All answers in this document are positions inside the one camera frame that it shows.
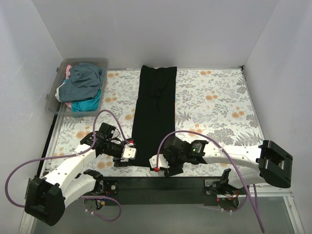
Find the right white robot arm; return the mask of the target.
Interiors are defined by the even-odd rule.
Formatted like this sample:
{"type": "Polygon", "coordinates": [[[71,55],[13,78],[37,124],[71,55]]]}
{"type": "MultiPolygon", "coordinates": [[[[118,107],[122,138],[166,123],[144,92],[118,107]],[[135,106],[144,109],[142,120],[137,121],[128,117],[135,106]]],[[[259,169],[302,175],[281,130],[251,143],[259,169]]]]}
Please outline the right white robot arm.
{"type": "Polygon", "coordinates": [[[218,147],[206,140],[182,141],[176,136],[167,137],[159,155],[150,159],[154,170],[163,169],[170,177],[183,173],[184,163],[231,164],[241,169],[226,169],[220,179],[205,184],[206,191],[214,195],[233,195],[245,186],[267,183],[288,189],[291,187],[293,157],[271,140],[259,146],[218,147]]]}

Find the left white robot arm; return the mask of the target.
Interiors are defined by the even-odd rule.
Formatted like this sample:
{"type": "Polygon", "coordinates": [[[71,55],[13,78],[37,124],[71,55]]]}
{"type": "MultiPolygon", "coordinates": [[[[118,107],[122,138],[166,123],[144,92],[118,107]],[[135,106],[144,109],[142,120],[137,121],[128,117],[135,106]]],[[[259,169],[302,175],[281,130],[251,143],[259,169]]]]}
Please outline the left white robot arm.
{"type": "Polygon", "coordinates": [[[75,149],[74,157],[64,160],[44,177],[33,178],[27,188],[25,212],[49,226],[55,225],[65,209],[83,197],[95,201],[101,209],[107,200],[114,200],[119,183],[105,178],[95,170],[84,170],[99,155],[106,154],[119,162],[136,157],[134,141],[121,141],[114,136],[116,128],[102,123],[99,130],[89,133],[75,149]]]}

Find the black t-shirt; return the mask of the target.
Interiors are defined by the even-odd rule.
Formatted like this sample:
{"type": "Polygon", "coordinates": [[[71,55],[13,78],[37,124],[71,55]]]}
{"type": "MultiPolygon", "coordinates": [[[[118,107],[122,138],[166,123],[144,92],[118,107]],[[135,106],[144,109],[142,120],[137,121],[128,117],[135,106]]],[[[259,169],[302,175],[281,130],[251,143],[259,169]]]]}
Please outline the black t-shirt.
{"type": "Polygon", "coordinates": [[[149,167],[163,138],[175,131],[176,67],[142,66],[132,127],[136,158],[131,165],[149,167]]]}

